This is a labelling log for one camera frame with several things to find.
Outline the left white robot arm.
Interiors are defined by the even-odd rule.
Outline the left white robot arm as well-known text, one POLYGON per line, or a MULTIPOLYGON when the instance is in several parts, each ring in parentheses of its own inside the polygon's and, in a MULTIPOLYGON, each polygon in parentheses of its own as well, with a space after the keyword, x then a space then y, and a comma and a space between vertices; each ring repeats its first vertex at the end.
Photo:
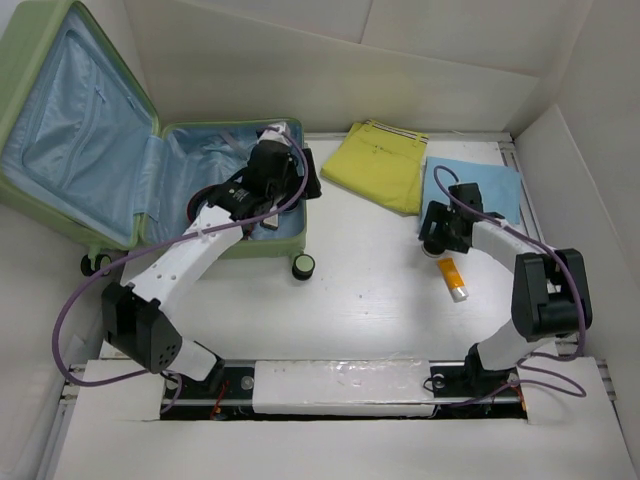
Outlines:
POLYGON ((127 284, 102 293, 106 342, 153 374, 188 378, 201 396, 222 387, 223 359, 184 338, 172 323, 182 299, 247 227, 275 216, 303 195, 308 171, 298 166, 303 150, 287 137, 266 132, 247 164, 226 181, 202 188, 187 205, 184 240, 172 244, 127 284))

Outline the yellow shorts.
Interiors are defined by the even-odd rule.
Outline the yellow shorts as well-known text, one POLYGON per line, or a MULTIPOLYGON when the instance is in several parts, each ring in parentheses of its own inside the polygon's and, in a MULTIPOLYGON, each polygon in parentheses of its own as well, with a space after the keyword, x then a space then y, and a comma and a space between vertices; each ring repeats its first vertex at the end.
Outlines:
POLYGON ((322 166, 321 175, 382 207, 417 215, 428 141, 424 133, 375 120, 355 123, 322 166))

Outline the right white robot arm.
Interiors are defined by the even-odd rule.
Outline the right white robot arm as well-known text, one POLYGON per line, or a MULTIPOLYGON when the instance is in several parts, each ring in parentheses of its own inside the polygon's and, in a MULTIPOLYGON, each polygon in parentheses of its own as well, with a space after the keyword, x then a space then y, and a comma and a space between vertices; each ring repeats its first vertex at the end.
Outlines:
POLYGON ((550 340, 591 327, 593 312, 582 254, 554 249, 515 230, 496 212, 484 212, 479 186, 448 188, 449 203, 430 201, 419 240, 431 255, 489 255, 513 275, 509 320, 489 338, 473 344, 459 374, 473 393, 505 380, 518 361, 550 340))

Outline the light blue cloth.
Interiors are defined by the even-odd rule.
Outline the light blue cloth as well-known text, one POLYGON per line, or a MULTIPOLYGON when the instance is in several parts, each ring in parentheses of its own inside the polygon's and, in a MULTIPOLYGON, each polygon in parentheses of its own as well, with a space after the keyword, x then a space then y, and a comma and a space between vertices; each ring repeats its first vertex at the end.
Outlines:
POLYGON ((521 176, 506 166, 485 165, 428 157, 423 180, 422 207, 420 222, 424 221, 431 201, 448 204, 448 197, 437 186, 434 167, 442 165, 451 169, 461 183, 477 183, 485 212, 501 214, 511 224, 520 223, 521 176))

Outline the orange white tube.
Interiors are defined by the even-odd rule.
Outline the orange white tube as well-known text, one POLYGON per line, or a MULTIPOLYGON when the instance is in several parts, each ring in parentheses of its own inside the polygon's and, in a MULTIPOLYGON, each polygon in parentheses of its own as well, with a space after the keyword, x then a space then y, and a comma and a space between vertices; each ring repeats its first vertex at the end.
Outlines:
POLYGON ((468 298, 468 291, 454 260, 443 258, 437 261, 437 265, 452 299, 455 302, 465 301, 468 298))

